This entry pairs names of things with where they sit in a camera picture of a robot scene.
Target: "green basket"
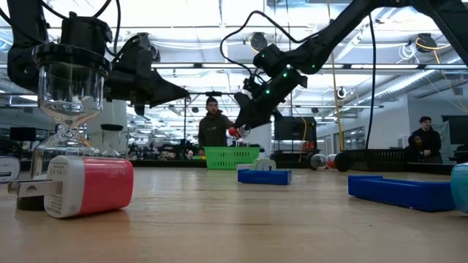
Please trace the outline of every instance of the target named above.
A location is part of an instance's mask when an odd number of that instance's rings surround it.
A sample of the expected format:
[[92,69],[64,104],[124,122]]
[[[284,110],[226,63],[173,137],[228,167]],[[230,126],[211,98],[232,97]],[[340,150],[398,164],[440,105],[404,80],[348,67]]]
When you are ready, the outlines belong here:
[[204,147],[208,169],[236,169],[238,164],[253,164],[259,147]]

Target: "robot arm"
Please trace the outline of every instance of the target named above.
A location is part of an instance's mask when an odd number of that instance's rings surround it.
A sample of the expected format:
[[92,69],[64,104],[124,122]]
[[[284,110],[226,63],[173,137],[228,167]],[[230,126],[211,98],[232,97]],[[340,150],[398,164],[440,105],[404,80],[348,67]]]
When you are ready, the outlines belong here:
[[106,22],[70,12],[62,20],[60,43],[48,43],[49,26],[44,19],[42,0],[7,0],[7,3],[10,21],[5,14],[2,16],[12,25],[14,37],[8,52],[8,77],[15,84],[37,93],[38,67],[59,62],[99,71],[105,76],[104,97],[108,101],[130,101],[138,115],[144,114],[146,104],[154,107],[189,95],[151,68],[158,58],[151,50],[147,33],[129,39],[110,63],[104,58],[106,44],[112,40]]
[[468,28],[464,26],[464,21],[468,22],[468,10],[460,0],[354,0],[327,28],[295,50],[282,52],[277,46],[269,45],[254,57],[254,65],[271,80],[257,85],[252,99],[244,94],[235,95],[241,106],[235,127],[247,124],[254,128],[268,123],[275,107],[297,85],[306,87],[306,78],[297,70],[307,75],[317,73],[333,49],[374,9],[410,6],[432,18],[468,64]]
[[13,45],[8,52],[8,77],[13,83],[37,92],[39,70],[31,54],[37,46],[49,41],[41,0],[8,0]]

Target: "blue block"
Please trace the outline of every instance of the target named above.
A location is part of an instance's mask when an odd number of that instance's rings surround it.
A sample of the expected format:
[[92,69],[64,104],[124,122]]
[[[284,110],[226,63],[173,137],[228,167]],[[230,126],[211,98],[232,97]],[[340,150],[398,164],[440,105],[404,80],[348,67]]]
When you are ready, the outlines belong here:
[[451,186],[456,209],[468,213],[468,164],[457,164],[452,169]]
[[382,176],[348,176],[351,196],[426,212],[450,211],[455,203],[450,182],[414,182]]
[[291,183],[291,170],[258,171],[242,169],[237,171],[237,181],[239,183],[261,183],[286,186]]

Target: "man in dark jacket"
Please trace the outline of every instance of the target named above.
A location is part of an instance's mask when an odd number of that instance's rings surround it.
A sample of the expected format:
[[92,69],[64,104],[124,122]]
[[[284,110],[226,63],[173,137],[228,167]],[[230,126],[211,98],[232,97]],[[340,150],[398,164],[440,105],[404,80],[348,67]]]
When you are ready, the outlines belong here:
[[431,122],[432,119],[430,117],[421,117],[419,120],[421,127],[414,131],[412,135],[419,136],[423,141],[425,162],[441,164],[442,157],[440,156],[440,148],[442,147],[442,143],[439,133],[432,129]]
[[198,144],[200,155],[204,155],[203,147],[227,147],[226,130],[234,123],[218,109],[218,101],[212,96],[206,100],[206,117],[198,126]]

